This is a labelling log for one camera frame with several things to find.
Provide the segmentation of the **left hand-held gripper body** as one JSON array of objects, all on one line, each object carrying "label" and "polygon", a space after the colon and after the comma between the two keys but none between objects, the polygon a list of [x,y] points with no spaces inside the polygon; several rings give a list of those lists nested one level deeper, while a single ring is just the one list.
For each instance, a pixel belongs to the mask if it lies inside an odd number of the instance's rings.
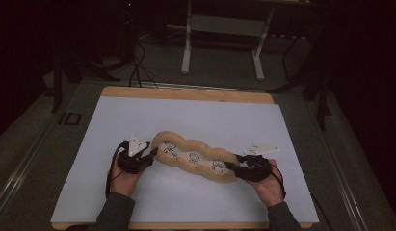
[{"label": "left hand-held gripper body", "polygon": [[127,173],[137,174],[149,167],[145,164],[146,155],[142,152],[145,142],[131,134],[128,141],[123,141],[118,146],[118,166],[120,169]]}]

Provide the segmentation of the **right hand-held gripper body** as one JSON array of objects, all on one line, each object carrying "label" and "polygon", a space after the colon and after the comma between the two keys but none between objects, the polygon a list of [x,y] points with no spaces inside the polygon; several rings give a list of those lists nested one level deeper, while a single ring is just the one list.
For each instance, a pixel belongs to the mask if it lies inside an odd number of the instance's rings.
[{"label": "right hand-held gripper body", "polygon": [[272,170],[269,159],[265,158],[264,155],[277,151],[279,151],[279,148],[276,146],[253,142],[242,155],[250,155],[250,159],[244,163],[239,163],[243,171],[241,173],[235,173],[235,175],[251,182],[266,179],[272,174]]}]

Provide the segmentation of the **wooden three-lobed tray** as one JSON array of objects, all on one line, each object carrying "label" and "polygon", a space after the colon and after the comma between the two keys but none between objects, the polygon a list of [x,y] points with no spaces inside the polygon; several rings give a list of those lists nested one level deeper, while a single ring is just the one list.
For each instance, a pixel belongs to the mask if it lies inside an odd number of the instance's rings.
[{"label": "wooden three-lobed tray", "polygon": [[212,148],[197,140],[185,140],[172,131],[159,132],[152,140],[152,149],[157,149],[155,158],[162,164],[179,167],[218,183],[236,180],[235,173],[225,163],[238,166],[237,157],[222,148]]}]

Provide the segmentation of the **person's left hand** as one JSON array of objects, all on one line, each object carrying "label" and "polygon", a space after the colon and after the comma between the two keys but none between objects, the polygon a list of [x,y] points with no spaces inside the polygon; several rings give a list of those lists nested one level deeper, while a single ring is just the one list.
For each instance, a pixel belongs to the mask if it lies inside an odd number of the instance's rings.
[{"label": "person's left hand", "polygon": [[119,168],[117,160],[114,160],[113,168],[110,172],[112,174],[110,192],[120,193],[128,197],[131,197],[136,190],[137,183],[143,174],[142,171],[137,174],[123,171]]}]

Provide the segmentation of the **person's right hand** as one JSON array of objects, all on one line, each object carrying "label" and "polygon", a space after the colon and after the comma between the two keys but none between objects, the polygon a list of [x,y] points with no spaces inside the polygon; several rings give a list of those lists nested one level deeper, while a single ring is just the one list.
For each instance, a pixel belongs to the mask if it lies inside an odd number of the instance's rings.
[{"label": "person's right hand", "polygon": [[284,200],[284,189],[281,186],[282,175],[277,167],[277,162],[270,159],[272,174],[266,179],[249,184],[254,188],[260,200],[267,206],[277,205]]}]

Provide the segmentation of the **white table mat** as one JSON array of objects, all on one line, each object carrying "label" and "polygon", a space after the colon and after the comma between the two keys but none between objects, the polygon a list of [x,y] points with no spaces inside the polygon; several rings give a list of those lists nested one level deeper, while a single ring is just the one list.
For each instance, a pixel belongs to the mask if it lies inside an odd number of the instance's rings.
[{"label": "white table mat", "polygon": [[[259,143],[277,148],[272,157],[282,172],[290,211],[301,223],[318,216],[277,105],[103,96],[98,100],[76,159],[51,218],[63,229],[95,221],[104,201],[106,174],[118,145],[135,135],[151,140],[160,131],[243,154]],[[222,184],[154,162],[133,195],[131,225],[176,223],[265,223],[267,209],[242,180]]]}]

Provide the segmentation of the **black rectangular floor plate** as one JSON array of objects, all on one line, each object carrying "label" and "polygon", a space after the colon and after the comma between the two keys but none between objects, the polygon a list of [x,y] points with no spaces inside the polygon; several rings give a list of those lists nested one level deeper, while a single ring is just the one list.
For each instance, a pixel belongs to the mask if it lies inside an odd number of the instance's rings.
[{"label": "black rectangular floor plate", "polygon": [[82,115],[76,113],[63,113],[59,119],[59,125],[78,125],[81,121]]}]

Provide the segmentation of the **black metal stand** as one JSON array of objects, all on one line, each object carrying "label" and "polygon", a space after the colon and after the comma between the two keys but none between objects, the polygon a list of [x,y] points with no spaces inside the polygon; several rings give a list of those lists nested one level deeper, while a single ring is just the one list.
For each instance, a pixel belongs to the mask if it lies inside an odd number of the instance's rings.
[{"label": "black metal stand", "polygon": [[320,129],[325,131],[325,116],[330,114],[327,99],[331,66],[329,58],[319,42],[320,35],[320,32],[313,32],[311,29],[304,30],[304,37],[310,44],[310,48],[304,58],[303,64],[292,77],[288,75],[285,58],[300,38],[296,37],[291,42],[282,56],[283,70],[288,83],[276,89],[269,90],[269,93],[282,93],[296,86],[306,84],[302,92],[303,100],[311,101],[316,95],[319,95],[316,119]]},{"label": "black metal stand", "polygon": [[116,64],[98,66],[68,48],[54,49],[53,59],[53,87],[46,92],[47,95],[53,97],[52,113],[56,113],[63,102],[63,74],[71,83],[79,83],[82,80],[82,69],[86,69],[104,80],[118,81],[119,78],[108,74],[108,71],[119,69],[125,65],[125,60],[121,60]]}]

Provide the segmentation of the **metal floor rail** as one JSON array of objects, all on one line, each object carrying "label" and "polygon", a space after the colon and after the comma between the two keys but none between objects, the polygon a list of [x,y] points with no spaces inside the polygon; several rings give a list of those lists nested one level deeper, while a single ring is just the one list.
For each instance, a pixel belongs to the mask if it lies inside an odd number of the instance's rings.
[{"label": "metal floor rail", "polygon": [[317,121],[317,115],[315,112],[316,108],[311,103],[305,103],[305,107],[312,120],[313,126],[317,130],[319,137],[323,142],[323,146],[327,152],[333,179],[335,181],[337,189],[339,190],[343,204],[346,208],[348,217],[351,220],[351,224],[354,227],[354,230],[368,231],[366,222],[359,210],[354,193],[350,188],[350,185],[346,179],[344,171],[342,170],[338,162],[336,153],[334,152],[333,146],[330,143],[330,139],[327,133],[320,128],[320,125]]},{"label": "metal floor rail", "polygon": [[50,118],[44,123],[40,132],[31,142],[29,149],[24,154],[21,162],[12,172],[8,178],[4,188],[0,191],[0,219],[6,213],[9,205],[12,203],[14,196],[17,194],[19,188],[24,182],[30,168],[36,159],[36,156],[46,140],[48,134],[53,130],[53,127],[58,123],[62,112],[51,113]]}]

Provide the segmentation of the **white metal table frame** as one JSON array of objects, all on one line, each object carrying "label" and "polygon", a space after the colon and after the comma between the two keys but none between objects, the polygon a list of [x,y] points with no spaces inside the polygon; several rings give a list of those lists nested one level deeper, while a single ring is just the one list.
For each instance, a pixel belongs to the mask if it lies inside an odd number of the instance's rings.
[{"label": "white metal table frame", "polygon": [[257,46],[251,51],[251,56],[256,79],[258,81],[263,81],[265,79],[265,75],[263,73],[260,56],[264,42],[268,36],[276,8],[271,7],[268,10],[266,19],[264,21],[258,21],[193,14],[192,6],[193,0],[187,0],[186,38],[181,72],[183,74],[189,73],[192,53],[191,35],[193,31],[251,36],[259,38]]}]

